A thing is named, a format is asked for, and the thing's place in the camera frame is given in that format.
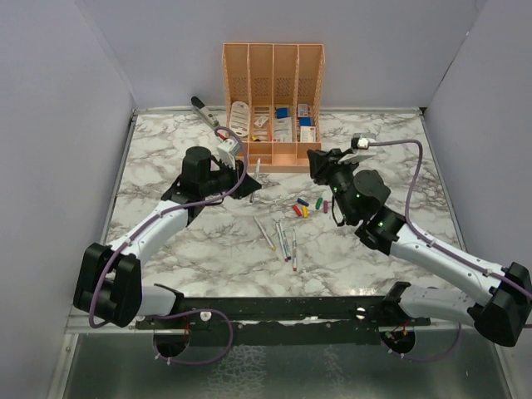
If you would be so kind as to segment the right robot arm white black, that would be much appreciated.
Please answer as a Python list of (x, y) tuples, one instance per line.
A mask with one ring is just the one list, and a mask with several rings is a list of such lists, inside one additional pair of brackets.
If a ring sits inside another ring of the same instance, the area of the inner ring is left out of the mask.
[(332, 192), (340, 225), (355, 227), (367, 248), (406, 260), (453, 285), (433, 290), (397, 283), (382, 304), (392, 325), (408, 318), (436, 318), (472, 326), (482, 337), (513, 347), (531, 314), (529, 270), (516, 262), (504, 267), (479, 259), (419, 229), (386, 205), (390, 189), (375, 170), (358, 170), (354, 150), (308, 150), (310, 177)]

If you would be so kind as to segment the white pen yellow tip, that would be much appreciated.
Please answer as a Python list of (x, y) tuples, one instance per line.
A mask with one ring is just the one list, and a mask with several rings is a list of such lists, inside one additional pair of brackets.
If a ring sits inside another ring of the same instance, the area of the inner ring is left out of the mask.
[(266, 229), (264, 228), (264, 226), (262, 225), (260, 220), (256, 216), (254, 216), (253, 219), (254, 219), (254, 222), (256, 223), (257, 227), (259, 228), (260, 233), (263, 235), (264, 239), (266, 240), (268, 246), (270, 247), (270, 249), (272, 251), (275, 252), (276, 251), (276, 246), (274, 245), (272, 239), (268, 235)]

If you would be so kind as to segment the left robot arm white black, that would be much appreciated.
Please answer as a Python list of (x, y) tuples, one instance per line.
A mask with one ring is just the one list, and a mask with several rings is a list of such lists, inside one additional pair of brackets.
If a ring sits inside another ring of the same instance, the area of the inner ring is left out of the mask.
[(180, 175), (143, 221), (109, 244), (86, 249), (74, 307), (121, 328), (140, 316), (155, 316), (166, 328), (178, 326), (184, 316), (182, 294), (160, 284), (144, 286), (143, 266), (205, 207), (220, 204), (226, 196), (240, 200), (261, 187), (242, 160), (226, 165), (205, 147), (189, 148)]

